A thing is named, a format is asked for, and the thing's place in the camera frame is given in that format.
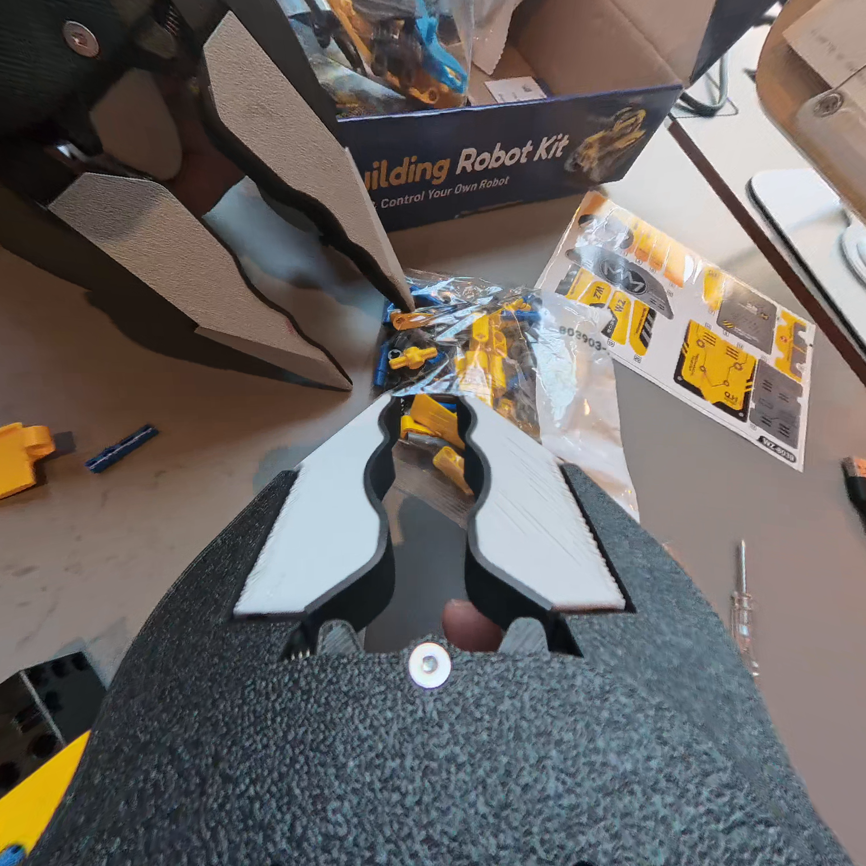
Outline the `clear bag yellow gear parts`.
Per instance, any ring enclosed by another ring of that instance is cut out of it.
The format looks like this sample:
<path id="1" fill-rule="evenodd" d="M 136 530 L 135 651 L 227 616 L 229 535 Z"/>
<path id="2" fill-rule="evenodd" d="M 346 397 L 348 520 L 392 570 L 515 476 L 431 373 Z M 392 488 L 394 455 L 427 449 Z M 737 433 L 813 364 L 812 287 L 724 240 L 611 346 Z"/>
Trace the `clear bag yellow gear parts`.
<path id="1" fill-rule="evenodd" d="M 462 107 L 474 2 L 281 1 L 339 118 Z"/>

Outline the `yellow curved arc beam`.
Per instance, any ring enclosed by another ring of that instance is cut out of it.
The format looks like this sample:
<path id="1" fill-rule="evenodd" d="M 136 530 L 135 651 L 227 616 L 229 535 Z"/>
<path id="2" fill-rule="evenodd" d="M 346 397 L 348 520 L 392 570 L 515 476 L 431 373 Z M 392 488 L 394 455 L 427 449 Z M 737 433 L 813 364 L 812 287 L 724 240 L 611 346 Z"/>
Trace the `yellow curved arc beam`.
<path id="1" fill-rule="evenodd" d="M 44 425 L 19 422 L 1 427 L 1 499 L 37 484 L 36 464 L 55 452 L 55 442 Z"/>

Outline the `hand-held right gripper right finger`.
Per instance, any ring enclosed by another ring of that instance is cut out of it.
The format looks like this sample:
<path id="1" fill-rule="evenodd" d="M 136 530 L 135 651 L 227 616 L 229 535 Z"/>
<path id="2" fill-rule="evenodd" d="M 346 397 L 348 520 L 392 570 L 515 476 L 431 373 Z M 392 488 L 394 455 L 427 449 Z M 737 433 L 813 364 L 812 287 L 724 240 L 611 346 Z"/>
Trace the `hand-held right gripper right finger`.
<path id="1" fill-rule="evenodd" d="M 556 458 L 476 397 L 460 399 L 465 585 L 486 616 L 622 612 L 626 599 Z"/>

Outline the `small blue connector pin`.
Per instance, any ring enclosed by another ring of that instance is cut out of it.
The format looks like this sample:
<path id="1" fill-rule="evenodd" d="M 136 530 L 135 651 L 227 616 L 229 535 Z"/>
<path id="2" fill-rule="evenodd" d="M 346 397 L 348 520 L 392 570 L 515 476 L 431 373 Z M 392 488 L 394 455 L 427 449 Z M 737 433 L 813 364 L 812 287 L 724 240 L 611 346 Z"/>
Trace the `small blue connector pin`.
<path id="1" fill-rule="evenodd" d="M 92 474 L 102 474 L 125 460 L 129 455 L 140 449 L 147 442 L 155 439 L 158 435 L 159 430 L 156 427 L 146 424 L 132 434 L 106 447 L 99 454 L 85 460 L 84 467 Z"/>

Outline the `yellow black brick assembly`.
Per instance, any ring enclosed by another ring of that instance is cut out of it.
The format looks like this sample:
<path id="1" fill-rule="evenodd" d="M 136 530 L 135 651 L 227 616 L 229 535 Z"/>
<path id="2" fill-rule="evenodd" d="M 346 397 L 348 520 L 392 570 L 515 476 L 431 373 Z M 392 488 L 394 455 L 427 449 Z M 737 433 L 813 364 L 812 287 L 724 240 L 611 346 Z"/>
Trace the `yellow black brick assembly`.
<path id="1" fill-rule="evenodd" d="M 1 684 L 1 863 L 22 864 L 67 792 L 106 688 L 83 651 Z"/>

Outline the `clear bag yellow grey parts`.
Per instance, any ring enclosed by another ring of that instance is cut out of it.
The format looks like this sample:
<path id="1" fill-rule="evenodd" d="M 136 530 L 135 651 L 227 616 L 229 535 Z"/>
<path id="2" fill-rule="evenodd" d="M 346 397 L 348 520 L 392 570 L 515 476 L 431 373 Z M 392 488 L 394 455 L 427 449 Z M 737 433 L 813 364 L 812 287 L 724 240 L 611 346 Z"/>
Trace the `clear bag yellow grey parts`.
<path id="1" fill-rule="evenodd" d="M 419 394 L 455 413 L 471 396 L 578 466 L 633 519 L 639 505 L 622 445 L 609 315 L 525 286 L 411 269 L 415 309 L 384 308 L 374 392 L 400 396 L 410 430 L 456 452 L 410 408 Z"/>

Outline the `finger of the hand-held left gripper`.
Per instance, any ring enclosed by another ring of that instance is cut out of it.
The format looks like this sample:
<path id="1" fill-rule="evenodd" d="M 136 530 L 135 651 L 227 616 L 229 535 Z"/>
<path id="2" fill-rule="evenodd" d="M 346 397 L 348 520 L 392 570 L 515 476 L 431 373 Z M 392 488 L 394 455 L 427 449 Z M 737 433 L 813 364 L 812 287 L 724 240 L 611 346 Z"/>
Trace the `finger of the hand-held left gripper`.
<path id="1" fill-rule="evenodd" d="M 227 9 L 203 45 L 209 122 L 274 200 L 304 213 L 323 239 L 402 311 L 405 274 L 332 103 L 282 9 Z"/>
<path id="2" fill-rule="evenodd" d="M 84 157 L 68 144 L 77 174 L 48 210 L 150 292 L 132 300 L 106 290 L 103 309 L 156 352 L 351 391 L 332 355 L 257 292 L 232 249 L 166 187 L 181 166 L 165 99 L 177 90 L 150 72 L 125 72 L 86 114 L 101 153 Z"/>

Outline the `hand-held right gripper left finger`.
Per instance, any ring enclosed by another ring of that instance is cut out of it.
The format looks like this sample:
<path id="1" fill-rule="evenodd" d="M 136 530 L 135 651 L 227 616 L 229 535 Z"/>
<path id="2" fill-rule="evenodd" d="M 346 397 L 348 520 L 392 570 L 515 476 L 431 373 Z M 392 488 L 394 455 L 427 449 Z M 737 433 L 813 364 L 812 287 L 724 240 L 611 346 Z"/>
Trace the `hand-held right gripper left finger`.
<path id="1" fill-rule="evenodd" d="M 344 620 L 361 631 L 384 611 L 395 587 L 384 497 L 398 433 L 399 403 L 383 395 L 295 467 L 234 618 L 310 631 Z"/>

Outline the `wooden document stand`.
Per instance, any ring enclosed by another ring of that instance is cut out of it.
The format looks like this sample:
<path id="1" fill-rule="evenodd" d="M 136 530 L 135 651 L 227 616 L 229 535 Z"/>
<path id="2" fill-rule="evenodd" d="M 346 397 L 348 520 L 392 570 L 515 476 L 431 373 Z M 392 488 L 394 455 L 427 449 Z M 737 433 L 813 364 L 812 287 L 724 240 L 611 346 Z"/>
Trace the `wooden document stand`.
<path id="1" fill-rule="evenodd" d="M 809 166 L 755 175 L 749 190 L 826 290 L 843 266 L 864 295 L 865 3 L 787 2 L 760 53 L 765 116 Z"/>

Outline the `yellow black sticker sheet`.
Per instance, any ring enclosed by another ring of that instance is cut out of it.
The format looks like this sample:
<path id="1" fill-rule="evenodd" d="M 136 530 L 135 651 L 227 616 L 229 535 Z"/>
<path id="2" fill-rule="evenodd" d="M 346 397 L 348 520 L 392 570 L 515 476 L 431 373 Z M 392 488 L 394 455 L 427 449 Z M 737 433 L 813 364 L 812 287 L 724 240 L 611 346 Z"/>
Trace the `yellow black sticker sheet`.
<path id="1" fill-rule="evenodd" d="M 810 321 L 597 191 L 536 287 L 595 310 L 614 359 L 803 471 Z"/>

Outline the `blue cardboard kit box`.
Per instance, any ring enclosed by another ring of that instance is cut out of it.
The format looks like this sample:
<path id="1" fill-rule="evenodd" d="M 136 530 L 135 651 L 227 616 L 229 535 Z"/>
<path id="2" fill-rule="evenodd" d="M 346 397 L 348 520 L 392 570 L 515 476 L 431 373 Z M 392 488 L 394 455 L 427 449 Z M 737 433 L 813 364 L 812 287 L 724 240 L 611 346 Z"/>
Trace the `blue cardboard kit box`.
<path id="1" fill-rule="evenodd" d="M 474 2 L 466 104 L 339 118 L 327 94 L 338 139 L 387 231 L 583 193 L 771 4 Z"/>

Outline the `grey desk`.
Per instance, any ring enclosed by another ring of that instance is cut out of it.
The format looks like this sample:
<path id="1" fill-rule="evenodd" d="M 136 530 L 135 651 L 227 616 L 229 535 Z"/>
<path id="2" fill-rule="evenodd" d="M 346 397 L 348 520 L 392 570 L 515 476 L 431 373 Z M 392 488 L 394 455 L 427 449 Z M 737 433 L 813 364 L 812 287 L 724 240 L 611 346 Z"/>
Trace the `grey desk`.
<path id="1" fill-rule="evenodd" d="M 818 327 L 806 463 L 792 470 L 616 366 L 640 519 L 728 622 L 737 545 L 759 684 L 813 804 L 864 864 L 864 529 L 841 460 L 864 455 L 864 384 L 673 135 L 611 198 Z M 208 215 L 254 284 L 330 348 L 347 394 L 212 369 L 124 336 L 84 290 L 2 249 L 2 423 L 74 437 L 46 481 L 2 502 L 2 679 L 75 650 L 105 680 L 172 581 L 277 472 L 370 400 L 384 300 L 309 248 L 243 180 Z M 102 474 L 84 461 L 150 424 Z"/>

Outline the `small clear-handled screwdriver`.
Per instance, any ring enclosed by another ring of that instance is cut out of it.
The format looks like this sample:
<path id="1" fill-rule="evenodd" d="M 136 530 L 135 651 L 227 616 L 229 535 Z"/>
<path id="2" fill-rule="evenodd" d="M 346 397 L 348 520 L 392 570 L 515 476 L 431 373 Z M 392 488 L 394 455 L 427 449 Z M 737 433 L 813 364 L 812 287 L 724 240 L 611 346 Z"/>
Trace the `small clear-handled screwdriver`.
<path id="1" fill-rule="evenodd" d="M 757 681 L 760 677 L 760 666 L 754 652 L 753 641 L 753 602 L 749 592 L 746 571 L 746 542 L 740 540 L 737 545 L 736 566 L 733 589 L 730 601 L 729 628 L 734 644 L 737 647 L 743 665 Z"/>

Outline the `person's left hand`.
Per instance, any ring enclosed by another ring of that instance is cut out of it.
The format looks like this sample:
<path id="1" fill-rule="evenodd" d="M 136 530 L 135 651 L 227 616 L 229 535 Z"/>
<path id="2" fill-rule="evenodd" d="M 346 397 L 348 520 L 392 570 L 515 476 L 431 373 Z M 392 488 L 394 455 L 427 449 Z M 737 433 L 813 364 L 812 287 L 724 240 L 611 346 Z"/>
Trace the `person's left hand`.
<path id="1" fill-rule="evenodd" d="M 194 96 L 185 88 L 165 97 L 181 145 L 181 166 L 166 187 L 193 216 L 211 211 L 245 173 L 214 146 Z"/>

